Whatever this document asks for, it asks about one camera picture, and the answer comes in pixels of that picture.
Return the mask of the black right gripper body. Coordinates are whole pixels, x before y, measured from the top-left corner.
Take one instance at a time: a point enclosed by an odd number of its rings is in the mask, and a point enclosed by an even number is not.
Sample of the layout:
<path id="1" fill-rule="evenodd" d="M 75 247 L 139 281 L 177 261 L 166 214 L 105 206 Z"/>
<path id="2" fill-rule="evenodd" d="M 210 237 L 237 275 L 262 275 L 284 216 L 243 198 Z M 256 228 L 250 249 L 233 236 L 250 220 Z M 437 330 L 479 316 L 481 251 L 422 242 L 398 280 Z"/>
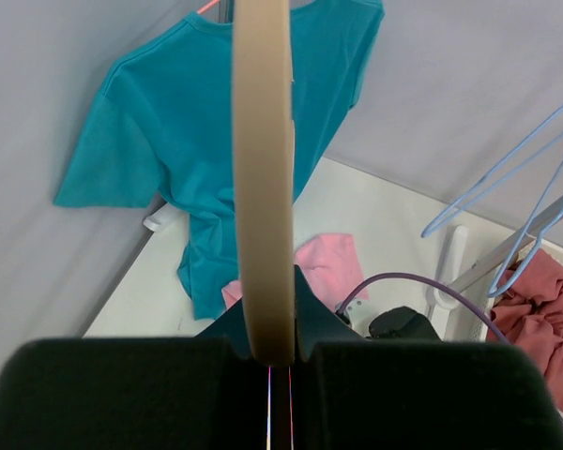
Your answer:
<path id="1" fill-rule="evenodd" d="M 374 339 L 440 340 L 427 317 L 410 307 L 396 307 L 380 314 L 368 330 Z"/>

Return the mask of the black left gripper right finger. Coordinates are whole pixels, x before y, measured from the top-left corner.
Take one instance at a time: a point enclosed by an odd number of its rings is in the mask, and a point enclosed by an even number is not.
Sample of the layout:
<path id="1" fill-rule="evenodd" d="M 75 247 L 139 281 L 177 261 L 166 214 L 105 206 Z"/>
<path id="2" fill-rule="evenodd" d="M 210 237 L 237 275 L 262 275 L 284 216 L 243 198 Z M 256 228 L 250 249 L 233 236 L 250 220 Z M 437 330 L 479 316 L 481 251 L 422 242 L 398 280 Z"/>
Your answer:
<path id="1" fill-rule="evenodd" d="M 501 343 L 360 336 L 295 274 L 297 449 L 563 449 L 534 363 Z"/>

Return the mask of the beige wooden hanger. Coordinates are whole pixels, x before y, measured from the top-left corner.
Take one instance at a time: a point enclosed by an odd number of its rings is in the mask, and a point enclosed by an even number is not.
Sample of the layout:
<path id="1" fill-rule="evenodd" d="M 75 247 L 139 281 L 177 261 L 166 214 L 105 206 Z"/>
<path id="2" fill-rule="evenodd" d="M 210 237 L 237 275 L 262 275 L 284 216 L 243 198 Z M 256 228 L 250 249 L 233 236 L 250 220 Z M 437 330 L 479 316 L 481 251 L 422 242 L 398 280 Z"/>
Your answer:
<path id="1" fill-rule="evenodd" d="M 252 356 L 295 358 L 290 8 L 238 1 L 233 26 L 232 125 L 236 240 Z"/>

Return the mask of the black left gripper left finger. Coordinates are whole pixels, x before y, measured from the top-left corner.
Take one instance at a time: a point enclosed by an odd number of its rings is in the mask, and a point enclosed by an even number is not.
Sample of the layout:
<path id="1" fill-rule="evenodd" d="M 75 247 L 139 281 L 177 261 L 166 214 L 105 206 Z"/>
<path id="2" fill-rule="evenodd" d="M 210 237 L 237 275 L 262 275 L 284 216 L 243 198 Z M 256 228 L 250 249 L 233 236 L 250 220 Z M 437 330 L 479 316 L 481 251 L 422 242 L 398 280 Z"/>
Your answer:
<path id="1" fill-rule="evenodd" d="M 263 449 L 266 432 L 241 306 L 196 337 L 35 340 L 0 373 L 0 449 Z"/>

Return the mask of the light pink t shirt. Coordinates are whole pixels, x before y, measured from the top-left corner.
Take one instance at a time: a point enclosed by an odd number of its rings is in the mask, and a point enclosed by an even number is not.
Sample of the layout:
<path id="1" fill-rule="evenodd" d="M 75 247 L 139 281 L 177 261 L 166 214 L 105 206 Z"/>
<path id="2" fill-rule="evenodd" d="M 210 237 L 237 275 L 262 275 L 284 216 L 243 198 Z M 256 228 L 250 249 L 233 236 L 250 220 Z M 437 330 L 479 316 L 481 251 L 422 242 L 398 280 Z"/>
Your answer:
<path id="1" fill-rule="evenodd" d="M 316 298 L 331 311 L 364 280 L 354 236 L 349 233 L 316 235 L 296 250 L 294 264 Z"/>

